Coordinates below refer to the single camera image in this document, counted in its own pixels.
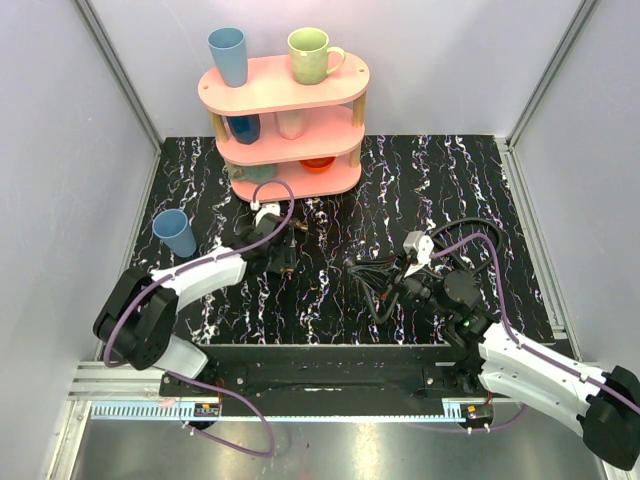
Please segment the grey faucet valve fitting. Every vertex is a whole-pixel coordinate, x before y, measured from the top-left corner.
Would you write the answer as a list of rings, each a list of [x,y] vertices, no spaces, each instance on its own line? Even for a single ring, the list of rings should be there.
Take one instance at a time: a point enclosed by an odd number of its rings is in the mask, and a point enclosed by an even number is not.
[[[270,273],[293,273],[297,266],[297,238],[306,234],[309,227],[297,218],[289,221],[271,243],[270,262],[266,271]]]

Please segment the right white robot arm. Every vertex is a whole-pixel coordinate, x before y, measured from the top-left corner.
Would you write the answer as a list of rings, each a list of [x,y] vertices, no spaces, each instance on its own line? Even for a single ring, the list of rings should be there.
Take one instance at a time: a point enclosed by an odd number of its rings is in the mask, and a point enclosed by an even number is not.
[[[604,462],[624,471],[636,466],[639,379],[632,371],[586,365],[506,328],[482,306],[464,269],[420,280],[406,254],[349,260],[346,269],[366,292],[407,298],[442,317],[442,335],[461,355],[450,379],[460,393],[510,397],[565,425]]]

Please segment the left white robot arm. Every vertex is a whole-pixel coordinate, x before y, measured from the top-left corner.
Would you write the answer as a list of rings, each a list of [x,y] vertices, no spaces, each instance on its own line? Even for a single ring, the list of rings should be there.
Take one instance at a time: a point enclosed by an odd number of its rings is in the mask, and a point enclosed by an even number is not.
[[[193,395],[208,394],[216,372],[203,350],[174,333],[178,313],[212,292],[266,271],[289,247],[290,237],[289,226],[264,217],[231,245],[177,267],[125,270],[93,325],[94,335],[104,343],[104,365],[160,369],[181,378]]]

